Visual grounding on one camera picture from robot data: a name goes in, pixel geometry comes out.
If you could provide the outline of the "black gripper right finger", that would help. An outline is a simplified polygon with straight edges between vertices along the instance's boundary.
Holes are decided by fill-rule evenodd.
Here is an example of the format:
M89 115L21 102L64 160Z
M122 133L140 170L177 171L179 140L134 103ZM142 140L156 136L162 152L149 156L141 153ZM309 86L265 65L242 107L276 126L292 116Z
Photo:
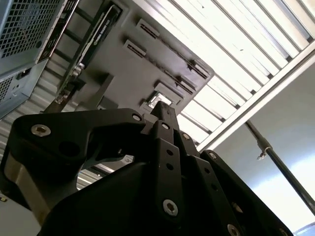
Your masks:
M186 212L215 236L291 236L288 227L212 150L199 153L180 131L175 109L164 105L164 121L174 128L181 171L187 180Z

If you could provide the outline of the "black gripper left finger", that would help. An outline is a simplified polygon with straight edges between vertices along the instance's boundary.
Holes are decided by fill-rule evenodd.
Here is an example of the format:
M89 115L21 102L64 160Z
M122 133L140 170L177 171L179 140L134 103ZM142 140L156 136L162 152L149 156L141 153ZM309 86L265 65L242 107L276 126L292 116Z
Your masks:
M176 166L176 116L164 103L155 121L130 108L26 115L11 127L2 162L0 188L43 223L53 208L77 192L82 169L119 154L141 164Z

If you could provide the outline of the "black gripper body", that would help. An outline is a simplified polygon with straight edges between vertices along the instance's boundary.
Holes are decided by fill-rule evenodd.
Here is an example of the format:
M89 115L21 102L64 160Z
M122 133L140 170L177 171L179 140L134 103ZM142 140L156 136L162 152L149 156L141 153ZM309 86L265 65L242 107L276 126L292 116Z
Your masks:
M179 160L129 164L65 198L42 236L219 236L221 223L195 172Z

